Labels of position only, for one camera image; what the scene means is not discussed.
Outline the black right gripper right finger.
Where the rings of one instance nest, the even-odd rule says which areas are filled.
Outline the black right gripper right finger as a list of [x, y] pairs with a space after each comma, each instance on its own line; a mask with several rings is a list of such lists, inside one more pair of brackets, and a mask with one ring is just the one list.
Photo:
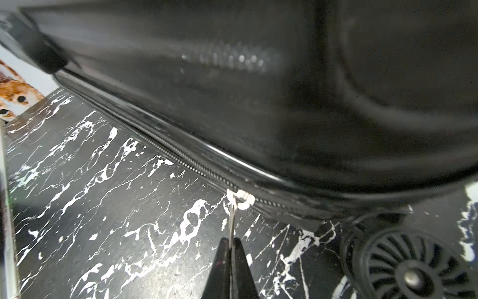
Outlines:
[[245, 251], [240, 239], [235, 238], [230, 252], [230, 298], [258, 299]]

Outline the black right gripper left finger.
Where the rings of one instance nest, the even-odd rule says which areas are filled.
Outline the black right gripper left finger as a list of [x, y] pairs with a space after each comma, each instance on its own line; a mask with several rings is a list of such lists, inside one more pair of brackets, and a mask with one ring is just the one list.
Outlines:
[[210, 267], [202, 299], [229, 299], [231, 249], [229, 240], [222, 238], [219, 242], [214, 261]]

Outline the silver white zipper pull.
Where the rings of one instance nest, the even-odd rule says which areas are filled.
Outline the silver white zipper pull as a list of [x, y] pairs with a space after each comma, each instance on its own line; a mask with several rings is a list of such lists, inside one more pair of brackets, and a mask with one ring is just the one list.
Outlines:
[[233, 191], [227, 189], [227, 200], [229, 202], [230, 218], [228, 222], [229, 227], [229, 249], [232, 250], [235, 238], [235, 218], [238, 210], [244, 211], [255, 204], [256, 197], [242, 189]]

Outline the black hard-shell suitcase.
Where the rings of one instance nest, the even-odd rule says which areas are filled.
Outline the black hard-shell suitcase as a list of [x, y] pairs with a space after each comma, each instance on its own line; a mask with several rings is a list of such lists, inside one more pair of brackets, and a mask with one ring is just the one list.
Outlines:
[[241, 203], [346, 224], [370, 299], [475, 299], [403, 206], [478, 178], [476, 1], [2, 1], [1, 44]]

